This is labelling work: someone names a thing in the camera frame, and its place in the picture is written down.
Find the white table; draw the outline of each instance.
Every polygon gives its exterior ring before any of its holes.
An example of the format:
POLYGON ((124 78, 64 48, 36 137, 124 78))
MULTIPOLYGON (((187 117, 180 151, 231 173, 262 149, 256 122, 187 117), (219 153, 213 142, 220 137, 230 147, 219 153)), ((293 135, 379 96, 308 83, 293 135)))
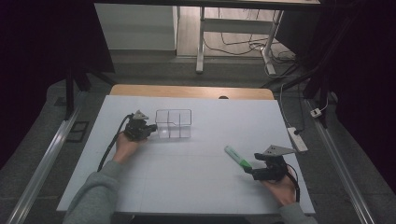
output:
MULTIPOLYGON (((116 211, 168 215, 277 213, 270 192, 224 152, 230 145, 259 168, 264 163, 256 161, 254 153, 270 145, 291 147, 277 101, 114 95, 107 96, 102 105, 58 211, 67 210, 88 175, 96 171, 122 119, 137 109, 149 116, 148 124, 154 123, 158 109, 190 109, 191 138, 160 139, 153 133, 120 176, 116 211)), ((303 211, 314 214, 295 155, 286 155, 285 160, 299 174, 303 211)))

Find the metal frame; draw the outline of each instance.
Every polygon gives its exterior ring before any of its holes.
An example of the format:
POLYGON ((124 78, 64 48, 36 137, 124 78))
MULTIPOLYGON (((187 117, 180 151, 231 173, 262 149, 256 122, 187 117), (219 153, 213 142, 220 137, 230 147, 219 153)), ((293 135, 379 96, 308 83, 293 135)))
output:
MULTIPOLYGON (((309 104, 308 100, 304 100, 304 102, 308 111, 314 109, 311 104, 309 104)), ((323 128, 318 119, 315 119, 314 122, 318 129, 318 133, 323 140, 327 151, 329 152, 329 156, 332 159, 332 164, 334 165, 337 174, 340 176, 340 179, 344 184, 346 193, 349 195, 352 204, 355 207, 356 214, 361 220, 361 223, 374 224, 375 221, 370 212, 370 209, 367 206, 366 201, 364 201, 363 197, 361 196, 361 191, 358 189, 355 182, 353 181, 351 174, 347 169, 346 163, 344 162, 340 152, 338 151, 337 146, 332 140, 332 136, 327 129, 323 128)))
MULTIPOLYGON (((350 9, 360 0, 351 0, 349 3, 336 4, 339 9, 350 9)), ((299 11, 331 11, 334 4, 302 4, 285 2, 265 2, 254 0, 95 0, 94 3, 152 5, 152 6, 181 6, 181 7, 230 7, 272 10, 299 10, 299 11)))
POLYGON ((43 159, 35 169, 35 173, 30 179, 29 184, 27 185, 22 196, 18 200, 14 211, 12 211, 10 217, 8 218, 7 224, 23 223, 26 219, 30 209, 32 208, 33 203, 35 202, 35 198, 37 197, 38 192, 41 190, 41 187, 43 186, 50 172, 50 169, 52 168, 52 165, 59 154, 59 151, 64 145, 66 136, 72 128, 73 123, 75 122, 87 95, 88 93, 85 91, 80 91, 78 93, 76 99, 76 106, 73 113, 70 115, 69 120, 64 120, 62 122, 61 126, 58 129, 58 132, 53 137, 46 153, 43 156, 43 159))
POLYGON ((241 20, 227 20, 227 19, 205 19, 205 8, 201 7, 200 9, 201 9, 200 10, 201 19, 200 19, 200 30, 199 30, 197 64, 195 69, 197 74, 202 74, 204 72, 204 49, 205 49, 204 32, 268 35, 267 43, 265 45, 265 48, 261 49, 261 53, 268 74, 270 76, 276 74, 269 53, 283 11, 278 11, 276 13, 274 21, 241 21, 241 20))

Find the clear plastic box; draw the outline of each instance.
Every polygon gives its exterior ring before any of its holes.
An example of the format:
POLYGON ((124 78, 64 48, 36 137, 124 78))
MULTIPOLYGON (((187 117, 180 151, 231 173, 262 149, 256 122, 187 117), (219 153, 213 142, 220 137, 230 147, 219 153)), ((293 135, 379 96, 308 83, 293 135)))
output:
POLYGON ((189 109, 157 110, 155 122, 160 138, 191 137, 191 110, 189 109))

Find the power strip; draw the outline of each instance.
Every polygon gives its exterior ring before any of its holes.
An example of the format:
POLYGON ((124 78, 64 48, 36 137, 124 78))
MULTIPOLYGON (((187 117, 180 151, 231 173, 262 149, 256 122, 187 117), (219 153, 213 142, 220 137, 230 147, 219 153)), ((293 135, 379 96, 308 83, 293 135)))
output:
POLYGON ((306 147, 303 138, 299 134, 295 134, 294 132, 296 131, 295 128, 288 128, 289 136, 291 140, 293 141, 293 144, 295 145, 297 151, 299 152, 304 152, 307 151, 308 148, 306 147))
POLYGON ((311 116, 314 118, 317 118, 321 115, 321 111, 319 110, 319 108, 316 108, 314 110, 311 110, 311 116))

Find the metal bar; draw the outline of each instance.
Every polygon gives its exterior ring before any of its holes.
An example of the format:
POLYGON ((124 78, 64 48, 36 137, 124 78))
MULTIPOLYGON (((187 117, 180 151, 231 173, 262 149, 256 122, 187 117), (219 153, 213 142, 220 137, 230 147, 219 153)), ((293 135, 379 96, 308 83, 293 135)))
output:
POLYGON ((322 113, 318 119, 320 120, 323 128, 327 129, 326 115, 327 115, 327 105, 329 104, 329 76, 324 76, 322 84, 320 85, 320 95, 319 95, 319 109, 322 113))
POLYGON ((69 67, 66 74, 66 115, 64 117, 65 120, 69 120, 71 114, 74 110, 74 82, 73 82, 73 74, 72 68, 69 67))
POLYGON ((113 80, 112 78, 110 78, 108 75, 106 75, 106 74, 104 74, 104 73, 102 73, 102 72, 100 72, 100 71, 98 71, 98 70, 96 70, 96 69, 94 69, 94 68, 92 68, 92 67, 86 65, 86 64, 82 65, 82 68, 87 69, 88 72, 90 72, 90 73, 93 74, 94 76, 96 76, 96 77, 102 79, 105 83, 107 83, 107 84, 110 85, 110 86, 114 86, 114 85, 117 85, 117 84, 118 84, 115 80, 113 80))
MULTIPOLYGON (((308 100, 304 100, 308 111, 313 110, 314 108, 309 104, 308 100)), ((318 119, 314 120, 315 125, 317 126, 319 135, 324 142, 324 145, 329 152, 330 158, 332 159, 332 164, 334 165, 335 170, 340 176, 341 181, 344 184, 344 188, 346 193, 349 195, 353 206, 355 207, 356 213, 363 224, 374 224, 374 218, 371 215, 370 209, 367 206, 367 203, 364 201, 361 196, 361 191, 355 185, 353 181, 346 163, 344 162, 341 154, 338 151, 337 146, 332 140, 332 136, 330 135, 327 129, 324 129, 318 119)))
POLYGON ((283 11, 278 11, 277 12, 276 18, 272 22, 272 27, 271 27, 271 30, 270 30, 270 32, 268 34, 268 40, 267 40, 267 43, 265 45, 265 48, 261 50, 262 57, 263 57, 264 62, 265 62, 265 67, 267 68, 268 75, 270 75, 270 76, 274 76, 276 74, 276 71, 275 71, 275 68, 274 68, 274 66, 272 64, 271 57, 270 57, 269 53, 270 53, 271 46, 272 46, 272 43, 273 43, 274 38, 275 38, 275 34, 276 34, 277 27, 278 27, 279 22, 280 22, 280 18, 282 17, 282 13, 283 13, 283 11))
POLYGON ((205 29, 205 8, 201 7, 201 19, 199 28, 199 43, 197 54, 197 66, 195 72, 202 74, 204 72, 204 29, 205 29))
POLYGON ((43 159, 35 169, 35 173, 30 179, 29 184, 18 200, 18 203, 15 206, 14 211, 11 213, 11 216, 8 218, 7 224, 23 223, 26 219, 33 203, 35 202, 38 192, 41 190, 41 187, 43 186, 44 181, 46 180, 50 169, 52 168, 52 165, 55 162, 55 159, 58 156, 64 141, 66 140, 67 134, 72 128, 73 123, 75 122, 78 113, 83 106, 87 94, 87 92, 83 91, 78 93, 76 97, 75 110, 71 114, 69 120, 64 120, 62 122, 61 127, 59 127, 58 132, 53 137, 52 142, 49 144, 49 147, 43 156, 43 159))
POLYGON ((271 21, 205 19, 205 32, 268 35, 271 21))

